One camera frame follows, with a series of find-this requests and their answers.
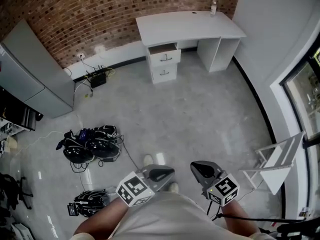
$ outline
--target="open drawer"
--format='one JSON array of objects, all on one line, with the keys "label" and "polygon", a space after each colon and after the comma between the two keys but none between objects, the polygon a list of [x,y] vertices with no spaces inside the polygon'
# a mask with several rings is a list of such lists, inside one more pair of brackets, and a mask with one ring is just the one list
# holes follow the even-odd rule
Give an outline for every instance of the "open drawer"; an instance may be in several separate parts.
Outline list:
[{"label": "open drawer", "polygon": [[181,60],[181,50],[177,49],[176,43],[148,47],[147,52],[153,67],[179,63]]}]

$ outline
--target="black helmet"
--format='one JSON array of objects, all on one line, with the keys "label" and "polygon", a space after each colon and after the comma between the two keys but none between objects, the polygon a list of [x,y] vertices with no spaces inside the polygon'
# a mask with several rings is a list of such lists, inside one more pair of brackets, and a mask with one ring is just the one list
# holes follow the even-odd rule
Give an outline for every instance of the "black helmet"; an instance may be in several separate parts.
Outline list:
[{"label": "black helmet", "polygon": [[86,147],[104,162],[115,161],[121,153],[119,145],[109,138],[96,138],[88,142]]},{"label": "black helmet", "polygon": [[74,164],[87,164],[95,158],[89,150],[82,146],[68,146],[63,150],[63,154]]},{"label": "black helmet", "polygon": [[77,211],[84,217],[91,217],[110,203],[105,189],[86,191],[74,198]]}]

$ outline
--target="white desk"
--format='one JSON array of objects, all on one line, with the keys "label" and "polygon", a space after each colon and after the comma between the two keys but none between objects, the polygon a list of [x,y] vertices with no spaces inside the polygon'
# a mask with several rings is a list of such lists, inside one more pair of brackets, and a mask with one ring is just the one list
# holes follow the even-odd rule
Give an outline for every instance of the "white desk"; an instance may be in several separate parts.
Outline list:
[{"label": "white desk", "polygon": [[176,79],[181,43],[198,40],[197,53],[209,72],[225,70],[245,33],[222,12],[177,11],[136,18],[154,84]]}]

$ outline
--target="desk drawer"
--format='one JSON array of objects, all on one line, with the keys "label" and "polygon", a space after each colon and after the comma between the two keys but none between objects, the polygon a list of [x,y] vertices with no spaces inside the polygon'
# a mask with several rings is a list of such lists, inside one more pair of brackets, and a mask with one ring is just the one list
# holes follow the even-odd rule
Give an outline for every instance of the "desk drawer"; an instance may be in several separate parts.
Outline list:
[{"label": "desk drawer", "polygon": [[150,71],[154,84],[174,80],[177,78],[177,63],[151,67]]},{"label": "desk drawer", "polygon": [[181,59],[181,50],[177,49],[175,43],[149,47],[147,50],[152,67],[179,63]]}]

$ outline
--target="person's arm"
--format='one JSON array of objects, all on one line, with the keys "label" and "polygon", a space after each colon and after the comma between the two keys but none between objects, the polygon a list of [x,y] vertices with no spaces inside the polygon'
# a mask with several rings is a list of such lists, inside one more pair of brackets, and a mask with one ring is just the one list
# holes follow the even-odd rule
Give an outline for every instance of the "person's arm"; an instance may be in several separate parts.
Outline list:
[{"label": "person's arm", "polygon": [[116,198],[109,205],[85,220],[74,232],[88,233],[95,240],[106,240],[128,211],[128,206],[121,198]]},{"label": "person's arm", "polygon": [[[230,203],[221,207],[224,215],[231,215],[236,217],[249,218],[247,213],[242,209],[236,200],[232,200]],[[224,218],[226,226],[229,231],[240,236],[249,237],[254,233],[260,233],[260,229],[254,221],[241,220],[234,218]]]}]

